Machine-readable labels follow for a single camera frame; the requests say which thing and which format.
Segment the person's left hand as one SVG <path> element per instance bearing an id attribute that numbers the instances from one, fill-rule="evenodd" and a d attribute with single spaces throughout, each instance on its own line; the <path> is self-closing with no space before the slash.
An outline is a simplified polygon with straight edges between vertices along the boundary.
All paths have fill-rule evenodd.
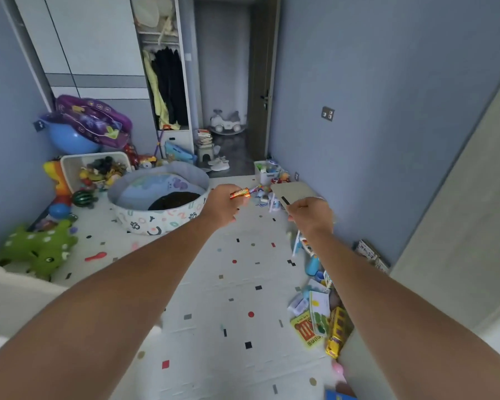
<path id="1" fill-rule="evenodd" d="M 214 187 L 208 194 L 205 205 L 202 208 L 198 218 L 207 228 L 217 230 L 227 226 L 231 209 L 229 208 L 229 195 L 240 186 L 231 183 L 220 184 Z"/>

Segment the person's right hand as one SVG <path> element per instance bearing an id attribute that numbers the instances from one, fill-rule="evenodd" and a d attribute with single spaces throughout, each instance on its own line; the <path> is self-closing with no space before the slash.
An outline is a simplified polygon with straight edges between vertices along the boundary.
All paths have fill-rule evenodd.
<path id="1" fill-rule="evenodd" d="M 326 200 L 317 197 L 307 197 L 310 200 L 311 218 L 304 224 L 296 224 L 301 233 L 309 239 L 318 235 L 332 235 L 334 215 Z"/>

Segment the grey device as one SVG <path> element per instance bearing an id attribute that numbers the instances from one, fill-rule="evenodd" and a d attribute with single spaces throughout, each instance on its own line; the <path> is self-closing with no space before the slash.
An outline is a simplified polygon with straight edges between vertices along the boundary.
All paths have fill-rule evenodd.
<path id="1" fill-rule="evenodd" d="M 272 198 L 269 211 L 273 210 L 273 202 L 279 201 L 283 209 L 287 209 L 295 201 L 308 197 L 321 198 L 307 183 L 302 181 L 275 183 L 270 186 Z"/>

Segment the white small stool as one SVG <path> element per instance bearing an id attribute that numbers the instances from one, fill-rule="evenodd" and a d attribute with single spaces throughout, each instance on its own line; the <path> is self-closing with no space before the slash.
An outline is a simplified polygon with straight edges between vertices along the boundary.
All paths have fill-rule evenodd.
<path id="1" fill-rule="evenodd" d="M 215 145 L 213 143 L 208 145 L 196 144 L 195 150 L 199 163 L 207 164 L 215 159 Z"/>

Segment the white patterned card box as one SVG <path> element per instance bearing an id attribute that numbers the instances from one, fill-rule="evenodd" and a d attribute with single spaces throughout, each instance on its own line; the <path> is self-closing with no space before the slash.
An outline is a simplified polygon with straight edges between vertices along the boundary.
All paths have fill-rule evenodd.
<path id="1" fill-rule="evenodd" d="M 373 246 L 365 240 L 359 240 L 354 248 L 354 252 L 365 257 L 368 261 L 374 262 L 378 259 L 379 253 Z"/>

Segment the patterned play mat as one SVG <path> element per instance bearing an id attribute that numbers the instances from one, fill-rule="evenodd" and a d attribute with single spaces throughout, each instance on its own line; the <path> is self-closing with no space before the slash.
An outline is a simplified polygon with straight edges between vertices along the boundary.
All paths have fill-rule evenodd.
<path id="1" fill-rule="evenodd" d="M 257 197 L 204 245 L 111 400 L 324 400 L 344 377 L 288 305 L 306 285 L 294 224 Z"/>

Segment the dark wooden door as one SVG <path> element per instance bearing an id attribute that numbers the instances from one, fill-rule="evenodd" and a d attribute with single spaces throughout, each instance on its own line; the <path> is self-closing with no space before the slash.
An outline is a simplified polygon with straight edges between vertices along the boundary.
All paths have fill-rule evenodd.
<path id="1" fill-rule="evenodd" d="M 251 6 L 247 148 L 254 161 L 267 158 L 276 69 L 281 0 Z"/>

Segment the dark hanging clothes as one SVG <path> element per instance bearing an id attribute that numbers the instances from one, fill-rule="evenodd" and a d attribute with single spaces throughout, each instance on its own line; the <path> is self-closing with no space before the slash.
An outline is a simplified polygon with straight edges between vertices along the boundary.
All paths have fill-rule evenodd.
<path id="1" fill-rule="evenodd" d="M 187 99 L 183 79 L 183 67 L 177 50 L 165 47 L 153 54 L 152 69 L 162 100 L 160 126 L 173 129 L 188 127 Z"/>

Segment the yellow hanging garment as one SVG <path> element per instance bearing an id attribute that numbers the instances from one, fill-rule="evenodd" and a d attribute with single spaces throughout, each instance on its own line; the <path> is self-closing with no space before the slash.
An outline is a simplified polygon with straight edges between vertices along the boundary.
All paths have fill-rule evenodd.
<path id="1" fill-rule="evenodd" d="M 169 118 L 169 111 L 159 91 L 159 81 L 152 67 L 153 54 L 142 50 L 143 63 L 147 75 L 148 84 L 152 94 L 156 124 L 160 130 L 180 130 L 181 126 L 175 119 Z"/>

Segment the white toy storage bin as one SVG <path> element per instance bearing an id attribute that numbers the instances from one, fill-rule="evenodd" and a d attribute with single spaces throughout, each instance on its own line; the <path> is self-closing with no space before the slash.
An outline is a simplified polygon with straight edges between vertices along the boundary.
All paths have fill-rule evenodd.
<path id="1" fill-rule="evenodd" d="M 67 155 L 59 162 L 71 193 L 107 191 L 124 175 L 134 171 L 124 152 Z"/>

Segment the green striped ball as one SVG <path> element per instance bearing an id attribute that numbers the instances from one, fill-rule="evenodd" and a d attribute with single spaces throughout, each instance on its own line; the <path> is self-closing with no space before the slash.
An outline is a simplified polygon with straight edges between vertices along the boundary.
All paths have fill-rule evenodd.
<path id="1" fill-rule="evenodd" d="M 94 190 L 81 189 L 73 193 L 71 201 L 78 208 L 93 209 L 98 197 Z"/>

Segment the orange giraffe toy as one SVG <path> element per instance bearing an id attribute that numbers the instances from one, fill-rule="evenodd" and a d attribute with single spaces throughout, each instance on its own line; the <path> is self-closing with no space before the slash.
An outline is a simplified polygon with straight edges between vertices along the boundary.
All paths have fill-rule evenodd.
<path id="1" fill-rule="evenodd" d="M 64 204 L 71 207 L 73 192 L 66 181 L 60 160 L 45 162 L 43 169 L 47 176 L 55 182 L 55 198 L 52 204 Z"/>

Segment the white wardrobe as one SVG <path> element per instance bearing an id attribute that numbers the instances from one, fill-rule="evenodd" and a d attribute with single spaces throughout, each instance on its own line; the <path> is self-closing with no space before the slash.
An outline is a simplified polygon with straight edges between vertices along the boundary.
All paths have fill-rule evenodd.
<path id="1" fill-rule="evenodd" d="M 187 70 L 180 35 L 179 0 L 13 0 L 53 97 L 108 102 L 133 123 L 140 153 L 157 137 L 194 152 Z M 156 113 L 151 67 L 175 56 L 177 125 L 163 129 Z"/>

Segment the green dinosaur plush toy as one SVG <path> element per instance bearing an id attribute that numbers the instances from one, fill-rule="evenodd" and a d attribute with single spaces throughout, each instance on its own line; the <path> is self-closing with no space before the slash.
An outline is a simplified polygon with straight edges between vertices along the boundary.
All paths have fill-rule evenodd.
<path id="1" fill-rule="evenodd" d="M 70 234 L 72 226 L 70 220 L 62 220 L 48 231 L 29 231 L 20 226 L 0 248 L 0 266 L 27 262 L 29 272 L 50 282 L 54 271 L 67 261 L 78 243 L 78 238 Z"/>

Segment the white furniture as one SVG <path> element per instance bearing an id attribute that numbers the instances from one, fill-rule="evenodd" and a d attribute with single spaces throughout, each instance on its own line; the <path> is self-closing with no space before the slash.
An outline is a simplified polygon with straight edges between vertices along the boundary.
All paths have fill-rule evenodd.
<path id="1" fill-rule="evenodd" d="M 66 289 L 0 267 L 0 348 Z"/>

